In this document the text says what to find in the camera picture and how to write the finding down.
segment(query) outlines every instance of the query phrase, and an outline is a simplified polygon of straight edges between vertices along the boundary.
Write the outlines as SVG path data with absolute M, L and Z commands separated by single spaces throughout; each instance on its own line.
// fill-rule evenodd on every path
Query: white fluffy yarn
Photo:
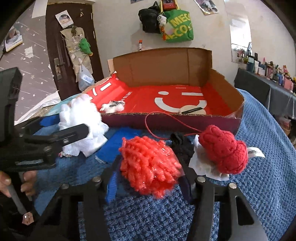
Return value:
M 63 104 L 61 106 L 59 114 L 60 130 L 80 124 L 86 124 L 89 127 L 89 134 L 86 138 L 63 147 L 65 154 L 78 156 L 79 152 L 82 151 L 88 157 L 107 141 L 104 133 L 109 127 L 102 122 L 101 114 L 90 100 L 91 97 L 88 94 L 81 94 L 68 105 Z

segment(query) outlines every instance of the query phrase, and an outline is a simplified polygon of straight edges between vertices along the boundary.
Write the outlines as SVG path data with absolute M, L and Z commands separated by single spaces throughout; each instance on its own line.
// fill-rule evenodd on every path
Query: white plush animal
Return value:
M 115 112 L 121 112 L 124 110 L 125 102 L 120 101 L 110 101 L 108 104 L 102 104 L 102 108 L 100 111 L 104 111 L 105 113 L 115 113 Z
M 63 104 L 59 118 L 60 130 L 80 124 L 86 124 L 89 127 L 89 134 L 86 138 L 63 147 L 63 152 L 67 155 L 78 156 L 82 151 L 88 157 L 107 141 L 104 133 L 109 127 L 102 122 L 101 114 L 96 105 L 91 103 L 91 97 L 88 94 L 81 94 L 69 105 Z
M 166 25 L 166 17 L 163 15 L 158 15 L 157 17 L 157 21 L 159 23 L 159 26 L 163 27 L 164 25 Z

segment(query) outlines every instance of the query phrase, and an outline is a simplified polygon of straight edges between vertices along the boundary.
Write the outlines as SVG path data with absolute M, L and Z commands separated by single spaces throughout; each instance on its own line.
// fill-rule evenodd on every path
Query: red fuzzy yarn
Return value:
M 247 146 L 243 141 L 237 141 L 231 132 L 210 125 L 198 140 L 221 173 L 238 174 L 245 169 L 248 163 Z
M 163 198 L 181 176 L 182 166 L 164 141 L 157 142 L 147 136 L 131 140 L 123 138 L 119 150 L 123 156 L 122 175 L 142 195 L 153 194 L 156 198 Z

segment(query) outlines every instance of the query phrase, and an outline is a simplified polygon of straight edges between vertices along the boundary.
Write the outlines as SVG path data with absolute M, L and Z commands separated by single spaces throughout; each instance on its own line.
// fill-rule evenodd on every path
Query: star-patterned wall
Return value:
M 34 3 L 18 18 L 14 27 L 20 31 L 23 43 L 3 55 L 0 71 L 18 67 L 22 73 L 22 85 L 15 107 L 15 121 L 28 110 L 56 92 L 46 45 L 45 16 L 32 18 Z M 25 56 L 25 49 L 33 48 L 34 56 Z

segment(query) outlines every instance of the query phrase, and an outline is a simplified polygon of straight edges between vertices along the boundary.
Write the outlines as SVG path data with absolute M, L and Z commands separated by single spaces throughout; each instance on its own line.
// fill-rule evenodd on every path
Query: mirror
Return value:
M 232 62 L 243 63 L 246 55 L 252 55 L 252 39 L 249 19 L 243 4 L 224 0 L 229 19 Z

